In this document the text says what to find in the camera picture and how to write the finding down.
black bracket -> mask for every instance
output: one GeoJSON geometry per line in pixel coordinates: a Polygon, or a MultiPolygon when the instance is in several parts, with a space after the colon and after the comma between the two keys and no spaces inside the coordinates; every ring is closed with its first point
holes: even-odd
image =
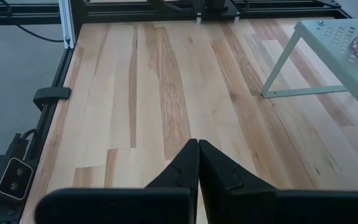
{"type": "Polygon", "coordinates": [[[337,1],[335,0],[314,0],[316,2],[321,2],[323,3],[324,5],[327,5],[327,6],[331,6],[331,7],[334,7],[334,8],[340,8],[342,7],[337,1]]]}
{"type": "Polygon", "coordinates": [[[67,87],[48,87],[37,90],[34,99],[34,104],[40,111],[44,108],[46,103],[54,103],[58,100],[67,100],[71,94],[71,89],[67,87]]]}

wood grain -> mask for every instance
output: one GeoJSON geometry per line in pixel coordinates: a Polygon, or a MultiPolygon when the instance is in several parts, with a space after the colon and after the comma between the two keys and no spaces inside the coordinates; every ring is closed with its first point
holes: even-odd
{"type": "MultiPolygon", "coordinates": [[[[296,22],[85,24],[21,223],[56,189],[146,186],[189,138],[281,189],[358,190],[350,93],[260,96],[296,22]]],[[[323,65],[301,40],[272,88],[337,85],[323,65]]]]}

gray floor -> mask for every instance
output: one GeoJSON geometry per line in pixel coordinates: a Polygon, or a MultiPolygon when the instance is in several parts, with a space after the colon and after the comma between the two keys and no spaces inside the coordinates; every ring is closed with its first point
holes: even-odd
{"type": "MultiPolygon", "coordinates": [[[[358,17],[358,0],[337,0],[358,17]]],[[[10,3],[57,2],[15,0],[10,3]]],[[[60,26],[26,26],[53,39],[61,39],[60,26]]],[[[63,53],[63,44],[36,39],[14,26],[0,26],[0,154],[16,132],[37,125],[40,112],[32,103],[37,89],[51,85],[63,53]]]]}

wooden tabletop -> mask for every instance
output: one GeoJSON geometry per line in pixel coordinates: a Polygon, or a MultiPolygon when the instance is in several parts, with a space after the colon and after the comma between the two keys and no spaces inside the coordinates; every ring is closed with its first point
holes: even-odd
{"type": "MultiPolygon", "coordinates": [[[[147,185],[189,138],[280,189],[358,190],[349,93],[260,95],[296,22],[85,24],[21,223],[56,189],[147,185]]],[[[302,40],[282,74],[273,89],[340,84],[302,40]]]]}

